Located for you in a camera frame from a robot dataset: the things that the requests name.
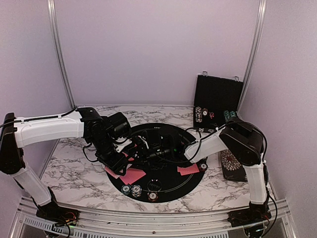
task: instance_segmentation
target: black case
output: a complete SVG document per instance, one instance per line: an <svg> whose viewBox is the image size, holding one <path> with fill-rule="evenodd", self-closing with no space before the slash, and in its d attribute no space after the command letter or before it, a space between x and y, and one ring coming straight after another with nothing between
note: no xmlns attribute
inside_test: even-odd
<svg viewBox="0 0 317 238"><path fill-rule="evenodd" d="M213 132L236 116L243 82L199 75L194 100L194 127L201 132ZM229 150L221 151L223 176L227 180L246 181L246 173Z"/></svg>
<svg viewBox="0 0 317 238"><path fill-rule="evenodd" d="M236 112L243 82L198 75L194 100L194 127L211 130L225 124L224 112Z"/></svg>

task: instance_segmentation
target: marble table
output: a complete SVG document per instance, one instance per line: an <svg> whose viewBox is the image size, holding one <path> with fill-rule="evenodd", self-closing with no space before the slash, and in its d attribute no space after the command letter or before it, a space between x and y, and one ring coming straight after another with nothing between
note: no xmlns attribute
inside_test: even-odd
<svg viewBox="0 0 317 238"><path fill-rule="evenodd" d="M191 107L116 106L95 107L102 116L122 112L131 126L149 122L191 127ZM120 193L109 181L104 166L89 162L83 155L83 139L62 139L48 163L42 181L54 191L59 202L115 211L182 213L247 206L249 187L245 182L223 178L219 155L208 158L208 170L199 185L186 196L165 203L146 203ZM87 155L94 160L94 150Z"/></svg>

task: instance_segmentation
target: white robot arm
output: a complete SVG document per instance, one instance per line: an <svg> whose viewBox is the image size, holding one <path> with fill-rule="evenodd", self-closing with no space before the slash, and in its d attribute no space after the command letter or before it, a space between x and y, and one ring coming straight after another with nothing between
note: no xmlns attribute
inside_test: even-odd
<svg viewBox="0 0 317 238"><path fill-rule="evenodd" d="M197 141L185 147L182 145L183 154L179 154L185 162L187 160L188 163L185 166L189 166L211 154L229 149L243 165L250 185L250 209L243 213L240 211L238 214L229 214L233 226L246 223L245 216L249 219L247 223L262 220L262 216L270 216L267 206L266 167L261 158L263 137L251 126L243 124L243 121L235 119L216 133L202 138L199 150ZM169 131L171 129L164 130L164 136L169 137L167 141L173 143L166 146L166 140L162 136L164 146L149 148L143 138L137 136L129 138L131 127L122 113L102 117L93 108L79 108L65 114L41 118L15 118L14 114L10 113L5 117L0 136L0 171L12 176L33 197L39 206L37 213L39 217L58 219L69 212L78 214L78 211L57 205L53 192L23 161L23 147L40 141L83 137L87 143L95 146L99 162L109 167L114 173L124 175L130 162L121 152L122 148L131 146L133 153L135 150L142 151L139 153L142 156L136 158L139 162L155 160L160 156L170 158L172 155L173 158L173 146L175 141L180 140L176 138L178 135L175 136L173 131ZM127 139L124 142L118 142L117 139L120 137Z"/></svg>

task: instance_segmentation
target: black cable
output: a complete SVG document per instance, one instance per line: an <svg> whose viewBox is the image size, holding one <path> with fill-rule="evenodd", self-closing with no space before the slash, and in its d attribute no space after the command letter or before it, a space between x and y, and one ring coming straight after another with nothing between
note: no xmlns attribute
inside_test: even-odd
<svg viewBox="0 0 317 238"><path fill-rule="evenodd" d="M88 156L86 155L86 151L85 151L86 148L89 148L89 147L91 147L91 146L92 146L92 143L90 143L89 145L84 146L84 147L83 147L83 153L84 153L84 155L85 155L85 157L86 157L86 159L87 159L88 161L94 163L94 162L97 162L98 160L90 160L90 159L88 159Z"/></svg>
<svg viewBox="0 0 317 238"><path fill-rule="evenodd" d="M200 131L199 131L198 129L196 129L196 128L194 128L194 127L187 128L185 131L188 131L188 130L191 130L191 129L196 130L196 131L198 132L198 134L199 134L199 137L200 137L198 148L197 148L197 150L196 150L196 152L195 152L195 154L193 155L192 158L190 158L190 159L187 160L187 161L172 161L172 160L167 160L167 159L165 159L165 158L162 158L162 157L159 156L156 152L154 152L154 154L155 154L157 157L159 157L161 160L164 160L164 161L167 161L167 162L170 162L170 163L174 163L174 164L182 164L182 163L187 163L187 162L189 162L189 161L192 161L192 160L195 158L195 156L198 154L198 152L199 152L199 150L200 150L200 147L201 147L201 145L202 145L202 134L200 133Z"/></svg>
<svg viewBox="0 0 317 238"><path fill-rule="evenodd" d="M64 117L64 116L67 116L69 114L71 114L73 111L75 111L77 109L77 107L74 107L72 110L64 113L61 115L61 117ZM48 117L38 117L38 118L29 118L29 119L25 119L24 122L28 122L28 121L34 121L34 120L44 120L44 119L53 119L53 118L58 118L58 116L48 116ZM22 120L13 120L13 121L9 121L7 123L4 123L2 125L0 125L0 128L1 127L4 127L6 125L10 125L10 124L13 124L13 123L19 123L19 122L23 122Z"/></svg>
<svg viewBox="0 0 317 238"><path fill-rule="evenodd" d="M38 210L40 210L40 211L42 211L42 212L45 213L45 211L43 211L43 209L42 209L38 204L36 204L34 198L33 198L33 197L31 197L31 198L32 198L33 203L35 204L36 208L37 208ZM57 221L62 222L63 224L66 224L66 226L67 226L67 228L68 228L68 236L67 236L66 238L69 238L69 237L70 237L70 227L69 227L69 224L68 224L65 220L62 220L62 219L59 219L59 218L50 218L50 217L48 217L48 220L50 220L50 221L51 221L51 220L57 220Z"/></svg>
<svg viewBox="0 0 317 238"><path fill-rule="evenodd" d="M9 121L9 122L7 122L7 123L4 123L4 124L0 125L0 128L1 128L1 127L4 127L4 126L6 126L6 125L13 124L13 123L15 123L15 122L22 122L22 121L21 121L21 120Z"/></svg>
<svg viewBox="0 0 317 238"><path fill-rule="evenodd" d="M264 133L259 129L257 128L255 125L253 125L252 123L249 123L249 122L246 122L246 121L232 121L232 122L228 122L222 126L219 127L218 130L214 131L214 132L211 132L210 134L208 134L207 136L203 137L202 140L212 136L213 134L215 134L216 132L218 132L219 130L223 129L225 126L228 126L228 125L233 125L233 124L246 124L246 125L250 125L253 127L253 129L255 129L256 132L258 132L264 139L265 141L265 148L264 148L264 152L263 152L263 160L264 160L264 157L265 157L265 154L266 154L266 150L267 150L267 139L266 139L266 136L264 135Z"/></svg>
<svg viewBox="0 0 317 238"><path fill-rule="evenodd" d="M264 237L271 229L272 227L274 226L276 220L277 220L277 205L276 205L276 202L274 201L274 199L271 197L271 195L269 195L269 198L273 201L274 203L274 206L275 206L275 218L274 218L274 221L272 223L272 225L269 227L269 229L263 234L262 237Z"/></svg>

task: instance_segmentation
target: white wall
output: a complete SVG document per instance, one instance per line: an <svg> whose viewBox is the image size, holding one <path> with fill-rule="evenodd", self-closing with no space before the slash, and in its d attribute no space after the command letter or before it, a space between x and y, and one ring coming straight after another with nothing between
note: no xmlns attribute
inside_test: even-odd
<svg viewBox="0 0 317 238"><path fill-rule="evenodd" d="M192 105L197 73L243 78L259 0L56 1L79 105Z"/></svg>
<svg viewBox="0 0 317 238"><path fill-rule="evenodd" d="M300 238L317 233L317 1L268 1L242 117L268 139L270 178Z"/></svg>
<svg viewBox="0 0 317 238"><path fill-rule="evenodd" d="M2 0L0 3L0 120L49 115L69 110L58 69L47 1ZM25 161L39 172L53 142L25 148ZM0 172L0 232L8 237L22 190Z"/></svg>

